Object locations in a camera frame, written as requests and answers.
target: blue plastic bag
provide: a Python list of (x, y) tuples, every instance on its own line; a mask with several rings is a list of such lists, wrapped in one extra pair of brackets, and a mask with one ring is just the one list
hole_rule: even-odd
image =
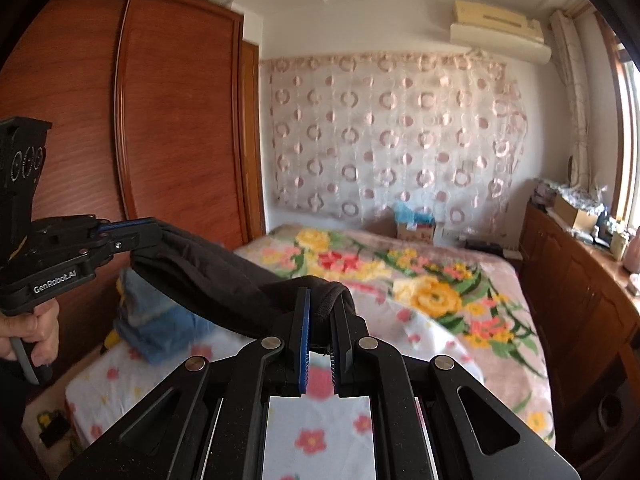
[(396, 202), (394, 206), (397, 224), (406, 224), (407, 229), (415, 230), (418, 224), (434, 224), (435, 218), (431, 213), (415, 212), (404, 202)]

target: human hand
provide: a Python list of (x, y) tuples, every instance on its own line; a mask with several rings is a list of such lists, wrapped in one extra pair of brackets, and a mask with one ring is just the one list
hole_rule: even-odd
[(58, 356), (58, 313), (56, 300), (39, 304), (32, 314), (13, 317), (0, 316), (0, 358), (15, 361), (10, 337), (19, 337), (27, 343), (36, 343), (31, 351), (31, 362), (35, 367), (48, 365)]

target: black handle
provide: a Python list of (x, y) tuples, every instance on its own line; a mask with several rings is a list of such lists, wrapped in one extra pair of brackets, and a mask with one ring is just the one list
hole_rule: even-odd
[(19, 337), (12, 337), (11, 347), (14, 349), (15, 356), (24, 372), (24, 377), (31, 384), (45, 384), (51, 380), (53, 369), (51, 365), (42, 365), (35, 367), (31, 362), (31, 351), (36, 343), (25, 343)]

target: white wall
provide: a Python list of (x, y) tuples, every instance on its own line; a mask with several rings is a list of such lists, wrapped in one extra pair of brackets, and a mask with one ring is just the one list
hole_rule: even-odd
[(581, 16), (575, 27), (582, 44), (589, 81), (591, 175), (600, 186), (607, 186), (603, 201), (611, 206), (618, 166), (618, 109), (611, 65), (595, 15)]
[[(305, 7), (264, 19), (262, 58), (366, 51), (466, 52), (448, 43), (453, 0), (366, 0)], [(505, 59), (518, 81), (529, 119), (524, 155), (512, 185), (507, 243), (520, 234), (534, 176), (563, 180), (570, 155), (570, 116), (556, 67)], [(268, 116), (262, 111), (262, 124)], [(361, 227), (345, 221), (290, 212), (273, 205), (274, 160), (268, 128), (262, 129), (263, 189), (268, 229), (285, 222), (318, 227)]]

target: cardboard box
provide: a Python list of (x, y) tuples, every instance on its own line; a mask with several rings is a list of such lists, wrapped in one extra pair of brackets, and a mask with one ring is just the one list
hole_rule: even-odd
[(592, 215), (569, 204), (560, 194), (556, 195), (554, 202), (556, 214), (573, 229), (580, 229), (590, 233), (598, 221), (598, 215)]
[(415, 231), (406, 228), (406, 224), (397, 224), (398, 239), (405, 242), (424, 242), (433, 245), (436, 224), (416, 224)]

